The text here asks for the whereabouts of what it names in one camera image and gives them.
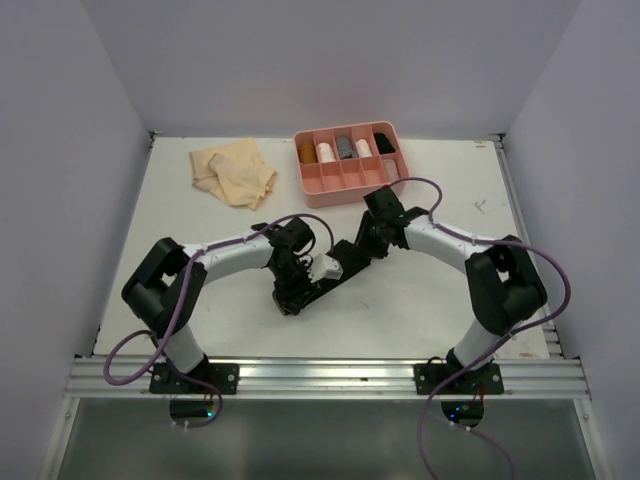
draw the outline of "white roll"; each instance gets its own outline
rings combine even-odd
[[[358,151],[358,156],[360,158],[363,157],[373,157],[373,153],[371,153],[371,149],[369,148],[369,144],[363,138],[356,142],[356,150]]]
[[[384,165],[384,171],[387,172],[387,178],[390,182],[394,182],[400,178],[400,174],[398,173],[398,166],[396,162],[391,158],[383,158],[382,165]]]
[[[336,161],[336,156],[333,154],[333,148],[328,143],[318,144],[318,160],[320,163],[330,163]]]

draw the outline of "cable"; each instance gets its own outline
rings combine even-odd
[[[429,360],[427,360],[427,364],[425,365],[425,373],[427,374],[427,379],[429,380],[430,383],[436,383],[437,380],[433,380],[433,375],[432,375],[432,369],[429,368],[431,367],[431,363],[434,360],[440,360],[440,362],[442,362],[442,358],[438,357],[437,355],[434,357],[431,357]]]
[[[180,317],[180,312],[182,312],[182,306],[184,305],[184,301],[187,296],[189,281],[191,280],[191,270],[193,269],[193,264],[196,262],[198,258],[200,258],[205,253],[210,252],[211,250],[215,250],[216,248],[228,247],[231,245],[237,245],[239,243],[244,243],[246,241],[253,240],[258,235],[262,235],[266,231],[272,229],[276,225],[284,222],[285,220],[291,220],[293,218],[311,218],[313,220],[317,220],[322,225],[324,225],[324,227],[327,229],[327,232],[329,233],[329,240],[331,243],[331,248],[329,249],[329,251],[333,251],[335,242],[334,242],[334,236],[333,236],[333,231],[331,230],[331,227],[322,218],[318,217],[317,215],[313,215],[311,213],[294,213],[291,215],[285,215],[284,217],[279,218],[275,222],[272,222],[264,226],[260,230],[253,232],[247,237],[238,237],[238,238],[232,238],[229,240],[223,240],[221,242],[208,245],[205,249],[200,249],[196,251],[196,253],[194,253],[191,256],[191,258],[189,258],[189,261],[187,262],[187,266],[185,267],[184,280],[182,282],[182,286],[180,287],[180,294],[178,295],[178,301],[176,302],[176,308],[173,310],[173,314],[171,315],[171,319],[169,320],[169,325],[167,325],[165,334],[160,340],[160,342],[158,343],[158,348],[156,348],[156,351],[153,353],[153,355],[151,355],[151,357],[149,357],[149,360],[147,360],[147,362],[142,367],[140,367],[140,369],[136,371],[133,375],[130,375],[128,377],[121,378],[121,379],[116,379],[112,377],[111,363],[113,362],[113,359],[115,358],[118,351],[122,347],[124,347],[127,343],[129,343],[129,341],[131,341],[133,338],[138,337],[140,335],[148,335],[148,330],[138,330],[137,332],[133,332],[127,335],[125,338],[120,340],[120,342],[118,342],[115,347],[113,347],[113,349],[111,350],[111,352],[109,352],[109,355],[107,355],[107,358],[104,362],[104,366],[102,368],[102,376],[107,381],[107,383],[114,386],[128,385],[129,383],[136,381],[137,379],[142,377],[145,373],[147,373],[147,371],[153,366],[153,364],[156,363],[158,358],[160,358],[160,356],[162,355],[162,352],[164,352],[164,349],[167,346],[167,343],[169,342],[169,339],[171,338],[171,335],[173,334],[173,330],[176,327],[176,323],[178,323],[178,318]]]
[[[458,233],[454,230],[451,230],[447,227],[444,227],[440,224],[438,224],[435,219],[433,218],[433,214],[435,212],[435,210],[438,208],[438,206],[440,206],[440,204],[442,203],[442,198],[443,198],[443,193],[442,193],[442,188],[440,187],[440,185],[438,185],[437,183],[435,183],[433,180],[429,180],[427,178],[421,178],[421,177],[406,177],[406,178],[400,178],[392,183],[389,184],[389,186],[393,186],[396,185],[398,183],[401,182],[406,182],[406,181],[416,181],[416,182],[422,182],[422,183],[426,183],[428,185],[431,185],[432,187],[434,187],[436,189],[436,191],[438,192],[438,198],[436,199],[435,203],[433,204],[433,206],[429,209],[429,222],[431,222],[431,224],[436,227],[438,230],[440,230],[441,232],[444,232],[454,238],[457,238],[458,240],[462,240],[465,242],[475,242],[478,245],[496,245],[496,246],[504,246],[504,247],[515,247],[515,248],[522,248],[524,250],[528,250],[532,253],[535,253],[536,255],[544,258],[547,262],[549,262],[553,268],[555,268],[555,270],[558,272],[558,275],[560,276],[560,279],[562,280],[563,286],[564,286],[564,299],[562,300],[560,306],[554,310],[553,312],[551,312],[549,315],[541,318],[540,320],[531,322],[531,323],[527,323],[525,325],[522,325],[518,328],[514,328],[513,330],[511,330],[507,335],[505,335],[504,337],[502,337],[494,346],[492,346],[491,348],[487,349],[485,352],[483,352],[482,354],[480,354],[480,356],[478,358],[476,358],[474,361],[472,361],[471,363],[469,363],[466,367],[462,368],[461,370],[457,371],[456,373],[454,373],[453,375],[451,375],[449,378],[443,380],[439,385],[437,385],[433,391],[431,392],[431,394],[429,395],[429,397],[427,398],[427,401],[424,404],[424,407],[422,408],[422,411],[420,413],[420,419],[418,420],[418,431],[417,431],[417,440],[418,440],[418,450],[420,452],[420,457],[422,458],[422,462],[424,463],[424,466],[427,468],[427,470],[429,471],[429,473],[431,474],[431,476],[434,479],[438,479],[440,478],[437,474],[437,472],[435,471],[435,469],[433,468],[433,465],[431,465],[431,462],[429,461],[428,457],[427,457],[427,453],[425,451],[424,448],[424,442],[422,439],[422,430],[424,428],[424,422],[425,422],[425,418],[426,418],[426,414],[427,411],[429,410],[429,407],[431,406],[434,397],[447,385],[449,385],[450,383],[452,383],[453,381],[457,380],[458,378],[460,378],[462,375],[466,374],[467,372],[471,371],[473,369],[473,367],[475,367],[476,365],[478,365],[480,362],[482,362],[485,358],[493,355],[498,349],[500,349],[505,343],[507,343],[509,341],[509,339],[511,339],[511,337],[515,334],[524,332],[525,330],[529,330],[531,328],[537,327],[539,325],[542,325],[543,323],[547,323],[550,320],[553,320],[554,318],[559,317],[568,307],[569,302],[571,301],[571,282],[569,281],[569,277],[567,276],[566,272],[564,271],[564,269],[560,266],[560,264],[553,259],[550,255],[548,255],[547,253],[543,252],[542,250],[533,247],[531,245],[527,245],[525,243],[520,243],[520,242],[516,242],[513,240],[486,240],[486,239],[473,239],[471,237],[467,237],[466,235],[463,235],[461,233]],[[477,430],[471,430],[472,433],[474,433],[475,435],[484,438],[485,440],[489,441],[491,444],[493,444],[496,448],[498,448],[502,454],[504,455],[505,459],[507,460],[507,462],[509,463],[509,469],[511,471],[511,478],[515,479],[517,478],[517,473],[516,473],[516,469],[515,469],[515,462],[513,461],[513,458],[511,457],[511,455],[507,452],[507,450],[500,445],[497,441],[493,440],[491,437],[489,437],[488,435],[477,431]]]

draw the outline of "black mounting bracket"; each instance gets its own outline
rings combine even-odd
[[[207,375],[211,384],[223,395],[235,395],[238,389],[240,366],[237,363],[209,363]],[[153,366],[149,393],[154,394],[205,394],[209,390],[179,378],[166,363]]]
[[[443,380],[452,375],[451,366],[442,363],[418,363],[413,366],[413,380],[418,395],[429,395]],[[438,395],[475,395],[484,386],[485,395],[504,393],[500,366],[488,363],[447,385]]]

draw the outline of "gray floor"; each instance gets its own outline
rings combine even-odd
[[[184,436],[169,427],[167,401],[83,400],[60,478],[427,478],[420,406],[231,400],[219,421]],[[439,418],[428,419],[425,443],[443,478],[509,478],[495,448]],[[508,448],[521,479],[594,478],[570,401],[493,401],[481,427]]]

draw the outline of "brown spool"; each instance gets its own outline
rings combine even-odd
[[[312,163],[318,163],[318,156],[316,155],[316,147],[310,143],[305,143],[298,147],[298,156],[300,157],[300,163],[303,165],[311,165]]]

